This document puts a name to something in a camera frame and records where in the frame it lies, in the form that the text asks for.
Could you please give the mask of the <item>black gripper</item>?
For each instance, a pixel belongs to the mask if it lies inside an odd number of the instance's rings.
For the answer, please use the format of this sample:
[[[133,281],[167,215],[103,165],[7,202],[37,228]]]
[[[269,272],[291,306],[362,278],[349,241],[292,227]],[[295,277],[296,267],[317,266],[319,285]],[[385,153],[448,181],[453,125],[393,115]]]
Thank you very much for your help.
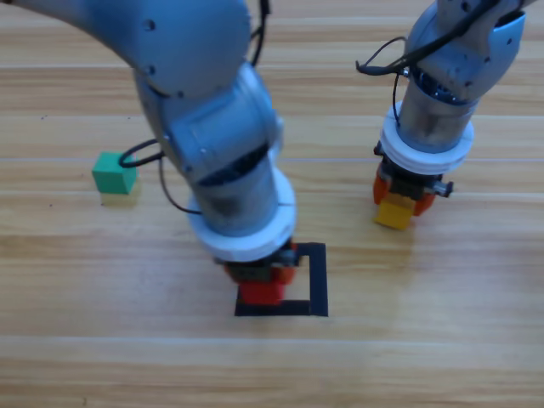
[[[264,258],[251,262],[223,262],[223,267],[234,283],[273,283],[275,295],[283,298],[296,274],[298,246],[286,241],[280,249]]]
[[[375,146],[374,154],[382,158],[372,188],[376,205],[388,193],[395,193],[416,201],[413,215],[421,216],[433,205],[435,196],[449,197],[454,190],[454,183],[444,183],[442,174],[421,175],[397,165],[386,155],[381,142]]]

